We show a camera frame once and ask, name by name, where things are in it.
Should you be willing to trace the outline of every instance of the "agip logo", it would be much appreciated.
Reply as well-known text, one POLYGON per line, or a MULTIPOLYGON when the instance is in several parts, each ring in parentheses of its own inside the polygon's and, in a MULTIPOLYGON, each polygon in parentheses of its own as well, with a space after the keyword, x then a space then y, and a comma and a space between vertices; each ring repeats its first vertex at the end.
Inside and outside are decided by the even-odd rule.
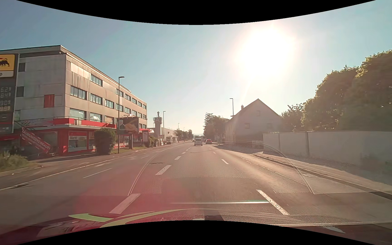
POLYGON ((0 54, 0 78, 14 76, 15 59, 14 54, 0 54))

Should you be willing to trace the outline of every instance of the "tall sign tower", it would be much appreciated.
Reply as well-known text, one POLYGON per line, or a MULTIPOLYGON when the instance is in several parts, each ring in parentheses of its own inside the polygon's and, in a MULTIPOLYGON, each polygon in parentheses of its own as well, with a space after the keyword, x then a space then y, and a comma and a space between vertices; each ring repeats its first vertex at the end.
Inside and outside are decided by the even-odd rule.
POLYGON ((161 135, 161 124, 163 123, 163 118, 160 117, 160 112, 157 112, 157 117, 154 117, 154 124, 155 124, 155 137, 159 138, 161 135))

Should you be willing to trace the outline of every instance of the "gas price sign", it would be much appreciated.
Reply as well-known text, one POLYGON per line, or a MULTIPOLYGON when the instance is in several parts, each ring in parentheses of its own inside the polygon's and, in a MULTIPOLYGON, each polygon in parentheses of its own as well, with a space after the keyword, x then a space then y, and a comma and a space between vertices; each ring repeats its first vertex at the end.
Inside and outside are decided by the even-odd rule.
POLYGON ((0 54, 0 134, 13 132, 19 54, 0 54))

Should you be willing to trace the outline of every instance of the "building facade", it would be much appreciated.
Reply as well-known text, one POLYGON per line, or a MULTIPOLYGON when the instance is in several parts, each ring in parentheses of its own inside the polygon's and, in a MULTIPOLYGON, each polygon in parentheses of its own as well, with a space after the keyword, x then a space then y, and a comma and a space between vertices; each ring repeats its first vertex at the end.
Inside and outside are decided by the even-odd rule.
MULTIPOLYGON (((93 132, 116 128, 118 116, 137 116, 140 131, 147 128, 145 101, 63 46, 0 50, 10 53, 20 54, 14 127, 32 130, 56 153, 93 150, 93 132)), ((0 136, 0 146, 17 135, 0 136)))
POLYGON ((226 141, 263 140, 263 133, 278 132, 282 118, 260 99, 235 114, 225 125, 226 141))

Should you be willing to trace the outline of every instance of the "fence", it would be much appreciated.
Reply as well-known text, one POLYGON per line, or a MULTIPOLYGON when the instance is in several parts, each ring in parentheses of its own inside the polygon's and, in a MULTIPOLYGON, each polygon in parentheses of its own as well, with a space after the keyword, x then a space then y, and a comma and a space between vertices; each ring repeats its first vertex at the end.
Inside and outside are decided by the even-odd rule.
POLYGON ((392 132, 324 131, 263 134, 264 144, 284 154, 361 165, 373 157, 392 162, 392 132))

